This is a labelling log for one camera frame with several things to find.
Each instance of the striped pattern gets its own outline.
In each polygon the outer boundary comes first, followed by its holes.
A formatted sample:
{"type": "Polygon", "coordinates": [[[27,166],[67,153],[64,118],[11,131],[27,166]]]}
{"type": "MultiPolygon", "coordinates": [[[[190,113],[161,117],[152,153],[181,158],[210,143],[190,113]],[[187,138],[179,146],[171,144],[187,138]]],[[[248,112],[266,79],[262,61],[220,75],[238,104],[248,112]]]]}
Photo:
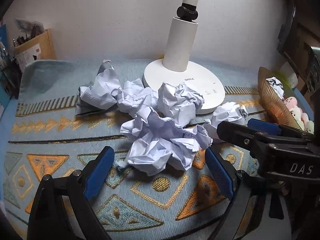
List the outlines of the striped pattern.
{"type": "Polygon", "coordinates": [[[35,104],[18,103],[16,117],[75,107],[79,96],[47,100],[35,104]]]}
{"type": "Polygon", "coordinates": [[[229,87],[224,86],[226,91],[226,96],[231,95],[258,95],[258,90],[256,88],[245,88],[245,87],[229,87]]]}

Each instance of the white wall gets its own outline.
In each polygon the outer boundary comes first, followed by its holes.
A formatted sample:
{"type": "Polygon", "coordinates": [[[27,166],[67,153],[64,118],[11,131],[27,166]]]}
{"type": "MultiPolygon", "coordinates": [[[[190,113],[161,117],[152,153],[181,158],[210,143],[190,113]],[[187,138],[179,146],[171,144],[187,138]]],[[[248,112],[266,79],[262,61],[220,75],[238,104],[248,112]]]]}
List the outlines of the white wall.
{"type": "MultiPolygon", "coordinates": [[[[4,16],[8,39],[16,17],[51,28],[58,59],[157,58],[182,0],[15,0],[4,16]]],[[[258,69],[273,67],[284,0],[199,0],[192,57],[258,69]]]]}

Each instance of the blue rubber pad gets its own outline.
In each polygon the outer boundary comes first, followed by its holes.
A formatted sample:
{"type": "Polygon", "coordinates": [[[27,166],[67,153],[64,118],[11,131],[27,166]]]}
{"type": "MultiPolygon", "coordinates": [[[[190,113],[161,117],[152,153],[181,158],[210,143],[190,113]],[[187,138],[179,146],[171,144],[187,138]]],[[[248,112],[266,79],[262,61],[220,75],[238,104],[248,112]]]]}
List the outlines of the blue rubber pad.
{"type": "Polygon", "coordinates": [[[87,178],[84,196],[90,200],[92,197],[97,196],[104,180],[106,179],[111,166],[115,160],[115,152],[110,147],[101,158],[100,162],[96,165],[90,176],[87,178]]]}
{"type": "Polygon", "coordinates": [[[232,180],[210,148],[205,151],[205,163],[214,181],[217,183],[221,194],[232,201],[235,194],[232,189],[232,180]]]}
{"type": "Polygon", "coordinates": [[[257,119],[250,119],[248,121],[248,128],[270,135],[281,135],[282,132],[279,125],[257,119]]]}

